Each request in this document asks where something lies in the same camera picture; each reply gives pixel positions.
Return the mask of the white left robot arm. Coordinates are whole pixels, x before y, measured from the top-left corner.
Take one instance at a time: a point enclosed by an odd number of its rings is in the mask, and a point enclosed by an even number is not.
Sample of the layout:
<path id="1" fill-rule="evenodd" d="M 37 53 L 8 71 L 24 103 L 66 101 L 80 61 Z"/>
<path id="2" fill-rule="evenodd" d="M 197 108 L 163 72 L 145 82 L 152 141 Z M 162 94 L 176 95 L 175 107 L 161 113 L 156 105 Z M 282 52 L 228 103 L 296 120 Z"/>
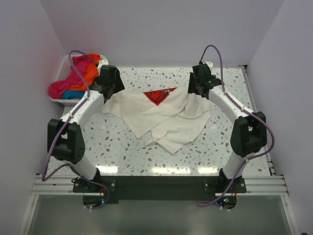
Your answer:
<path id="1" fill-rule="evenodd" d="M 69 166 L 84 177 L 84 186 L 90 192 L 101 188 L 99 170 L 91 164 L 85 155 L 85 141 L 83 127 L 89 119 L 113 96 L 125 87 L 117 67 L 102 65 L 100 75 L 89 86 L 83 98 L 62 118 L 51 119 L 47 125 L 48 157 L 42 173 L 42 180 L 46 181 L 52 175 L 46 176 L 50 157 L 64 162 L 57 169 Z"/>

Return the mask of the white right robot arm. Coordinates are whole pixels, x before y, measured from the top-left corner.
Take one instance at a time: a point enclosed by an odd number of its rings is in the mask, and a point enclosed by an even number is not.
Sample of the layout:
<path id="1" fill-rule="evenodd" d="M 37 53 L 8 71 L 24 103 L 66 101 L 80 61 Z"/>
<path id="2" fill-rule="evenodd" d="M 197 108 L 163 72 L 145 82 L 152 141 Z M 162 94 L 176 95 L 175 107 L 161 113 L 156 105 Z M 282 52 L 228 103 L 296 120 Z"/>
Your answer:
<path id="1" fill-rule="evenodd" d="M 221 169 L 218 187 L 230 192 L 235 187 L 234 178 L 239 178 L 246 166 L 247 157 L 258 153 L 267 144 L 266 117 L 262 112 L 253 112 L 229 93 L 221 79 L 211 73 L 207 64 L 192 67 L 188 93 L 200 95 L 219 107 L 233 124 L 230 145 L 231 155 Z"/>

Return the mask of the white t-shirt red print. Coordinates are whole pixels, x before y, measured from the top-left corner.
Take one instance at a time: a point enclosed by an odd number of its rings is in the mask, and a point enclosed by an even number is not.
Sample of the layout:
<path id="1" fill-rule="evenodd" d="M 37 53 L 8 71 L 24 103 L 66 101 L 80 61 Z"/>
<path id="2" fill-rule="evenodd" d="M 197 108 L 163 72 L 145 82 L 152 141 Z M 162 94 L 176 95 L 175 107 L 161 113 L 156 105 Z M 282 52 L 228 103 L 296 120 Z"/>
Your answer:
<path id="1" fill-rule="evenodd" d="M 136 94 L 120 91 L 102 111 L 123 119 L 136 138 L 150 133 L 149 144 L 175 154 L 200 135 L 210 119 L 210 106 L 186 87 L 174 87 Z"/>

